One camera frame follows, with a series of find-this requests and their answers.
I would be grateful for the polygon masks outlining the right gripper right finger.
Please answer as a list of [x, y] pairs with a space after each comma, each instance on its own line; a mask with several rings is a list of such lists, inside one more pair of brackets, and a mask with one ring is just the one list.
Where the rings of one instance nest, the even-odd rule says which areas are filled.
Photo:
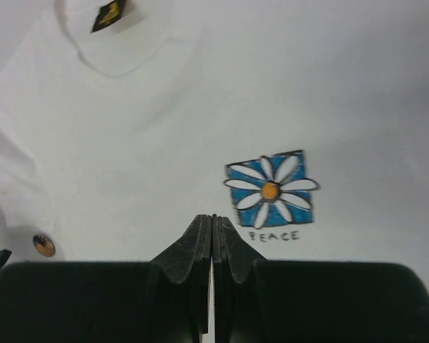
[[429, 342], [429, 294], [400, 264], [269, 260], [212, 218], [216, 342]]

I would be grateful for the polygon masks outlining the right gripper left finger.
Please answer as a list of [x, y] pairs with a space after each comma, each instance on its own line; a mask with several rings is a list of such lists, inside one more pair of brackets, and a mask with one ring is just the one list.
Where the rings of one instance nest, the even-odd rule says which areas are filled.
[[212, 218], [148, 262], [21, 262], [0, 269], [0, 342], [201, 342]]

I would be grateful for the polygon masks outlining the round orange blue brooch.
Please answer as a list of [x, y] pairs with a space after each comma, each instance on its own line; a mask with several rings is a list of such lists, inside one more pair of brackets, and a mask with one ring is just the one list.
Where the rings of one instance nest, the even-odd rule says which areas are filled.
[[32, 237], [35, 250], [43, 257], [52, 258], [56, 255], [56, 246], [53, 241], [44, 234], [35, 234]]

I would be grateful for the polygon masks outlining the white t-shirt with flower print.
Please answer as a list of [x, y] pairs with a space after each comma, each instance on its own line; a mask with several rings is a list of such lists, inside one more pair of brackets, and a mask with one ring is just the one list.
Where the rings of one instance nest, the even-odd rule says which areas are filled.
[[53, 1], [0, 71], [0, 249], [147, 260], [198, 214], [429, 290], [429, 1]]

